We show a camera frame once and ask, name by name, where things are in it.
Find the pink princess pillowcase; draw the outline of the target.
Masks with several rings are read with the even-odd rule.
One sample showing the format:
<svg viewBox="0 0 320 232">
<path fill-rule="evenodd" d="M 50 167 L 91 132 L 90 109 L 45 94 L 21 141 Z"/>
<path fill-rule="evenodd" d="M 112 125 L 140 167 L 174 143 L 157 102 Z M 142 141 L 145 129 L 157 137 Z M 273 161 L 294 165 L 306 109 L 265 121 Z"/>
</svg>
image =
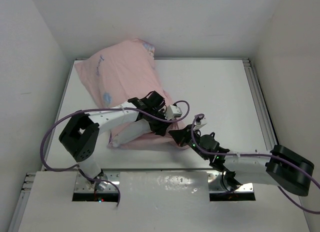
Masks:
<svg viewBox="0 0 320 232">
<path fill-rule="evenodd" d="M 157 91 L 166 105 L 173 100 L 156 72 L 153 45 L 126 40 L 105 48 L 75 65 L 78 77 L 98 108 L 112 108 L 128 99 Z"/>
</svg>

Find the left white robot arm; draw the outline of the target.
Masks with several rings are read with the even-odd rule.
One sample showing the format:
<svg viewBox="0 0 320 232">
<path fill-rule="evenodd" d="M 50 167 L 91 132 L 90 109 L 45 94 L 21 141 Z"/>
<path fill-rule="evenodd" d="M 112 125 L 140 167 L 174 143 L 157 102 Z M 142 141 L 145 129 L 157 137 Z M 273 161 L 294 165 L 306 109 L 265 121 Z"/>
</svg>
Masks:
<svg viewBox="0 0 320 232">
<path fill-rule="evenodd" d="M 165 99 L 156 91 L 146 97 L 131 98 L 119 106 L 99 112 L 73 115 L 59 136 L 60 143 L 91 180 L 102 175 L 93 152 L 98 136 L 124 125 L 115 135 L 116 146 L 133 141 L 144 134 L 165 135 L 169 123 L 162 108 Z"/>
</svg>

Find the white pillow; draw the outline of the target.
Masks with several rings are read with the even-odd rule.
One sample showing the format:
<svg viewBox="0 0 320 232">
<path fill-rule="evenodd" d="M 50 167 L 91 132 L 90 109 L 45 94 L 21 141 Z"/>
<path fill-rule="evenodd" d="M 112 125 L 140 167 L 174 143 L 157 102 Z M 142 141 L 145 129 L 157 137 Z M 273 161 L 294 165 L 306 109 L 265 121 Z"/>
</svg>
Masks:
<svg viewBox="0 0 320 232">
<path fill-rule="evenodd" d="M 112 139 L 111 144 L 113 147 L 119 147 L 147 133 L 151 133 L 150 125 L 146 120 L 141 119 L 129 124 L 124 130 L 118 133 Z"/>
</svg>

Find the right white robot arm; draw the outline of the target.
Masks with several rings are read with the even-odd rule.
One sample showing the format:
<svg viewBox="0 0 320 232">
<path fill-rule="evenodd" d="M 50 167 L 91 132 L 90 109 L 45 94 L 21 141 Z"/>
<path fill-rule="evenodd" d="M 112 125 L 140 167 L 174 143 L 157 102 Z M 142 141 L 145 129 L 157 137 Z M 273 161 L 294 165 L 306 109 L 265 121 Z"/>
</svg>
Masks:
<svg viewBox="0 0 320 232">
<path fill-rule="evenodd" d="M 266 157 L 259 153 L 243 156 L 221 147 L 214 133 L 201 135 L 190 125 L 169 134 L 179 147 L 189 146 L 208 160 L 210 167 L 223 173 L 226 188 L 258 183 L 280 186 L 298 196 L 309 193 L 311 181 L 307 176 L 312 175 L 314 164 L 282 145 L 275 145 Z"/>
</svg>

